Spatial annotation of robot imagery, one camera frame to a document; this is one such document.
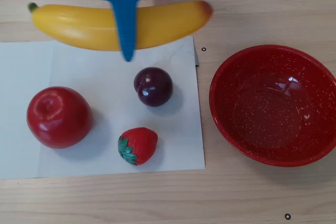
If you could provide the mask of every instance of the wooden table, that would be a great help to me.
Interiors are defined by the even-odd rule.
[[[0,0],[0,41],[48,40],[26,5],[107,7],[100,0]],[[184,0],[145,0],[158,5]],[[336,223],[336,152],[306,167],[260,164],[233,149],[209,110],[219,65],[259,44],[303,50],[336,74],[336,0],[206,0],[215,13],[194,34],[206,169],[0,181],[0,222],[13,224]],[[291,214],[291,220],[285,214]]]

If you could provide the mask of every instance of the strawberry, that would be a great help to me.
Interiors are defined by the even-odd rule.
[[[135,128],[124,132],[118,140],[120,156],[128,163],[142,165],[154,154],[158,135],[147,128]]]

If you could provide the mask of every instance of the dark purple plum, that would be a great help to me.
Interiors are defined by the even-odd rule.
[[[165,104],[173,93],[173,81],[161,68],[142,69],[134,78],[134,88],[140,101],[147,106],[158,107]]]

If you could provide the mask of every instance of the bowl rim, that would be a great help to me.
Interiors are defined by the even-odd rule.
[[[309,157],[309,158],[305,158],[299,161],[290,161],[290,162],[283,162],[283,161],[274,161],[268,158],[264,158],[264,157],[260,157],[257,156],[254,153],[249,153],[248,150],[244,147],[242,147],[241,145],[239,145],[231,136],[230,134],[224,129],[224,127],[220,124],[219,120],[218,120],[218,114],[216,112],[215,109],[215,87],[218,83],[219,77],[221,76],[221,74],[225,71],[225,69],[230,66],[232,63],[234,63],[237,59],[239,59],[240,57],[243,57],[246,54],[249,54],[251,51],[255,51],[255,50],[261,50],[261,49],[280,49],[280,50],[288,50],[298,56],[301,56],[307,60],[309,60],[310,62],[312,62],[315,66],[317,66],[332,82],[334,89],[336,90],[336,79],[335,77],[332,75],[332,73],[321,63],[319,62],[317,59],[315,59],[314,57],[310,56],[309,54],[302,52],[300,50],[291,48],[291,47],[286,47],[286,46],[280,46],[280,45],[259,45],[259,46],[253,46],[253,47],[249,47],[246,49],[243,49],[235,54],[233,54],[232,56],[230,56],[228,59],[226,59],[221,66],[217,69],[212,82],[211,82],[211,86],[210,86],[210,92],[209,92],[209,104],[210,104],[210,111],[211,111],[211,115],[213,117],[213,120],[217,126],[217,128],[219,129],[220,133],[222,134],[222,136],[233,146],[235,147],[237,150],[239,150],[241,153],[243,153],[244,155],[259,161],[261,163],[267,164],[267,165],[273,165],[273,166],[280,166],[280,167],[297,167],[297,166],[303,166],[303,165],[308,165],[311,163],[316,162],[317,160],[325,157],[327,154],[329,154],[335,147],[336,147],[336,137],[334,137],[334,139],[330,142],[330,144],[320,153]]]

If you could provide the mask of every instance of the toy banana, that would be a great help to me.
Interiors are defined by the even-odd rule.
[[[29,4],[34,25],[65,44],[91,50],[119,51],[111,9]],[[137,49],[183,38],[204,26],[213,10],[205,1],[138,8]]]

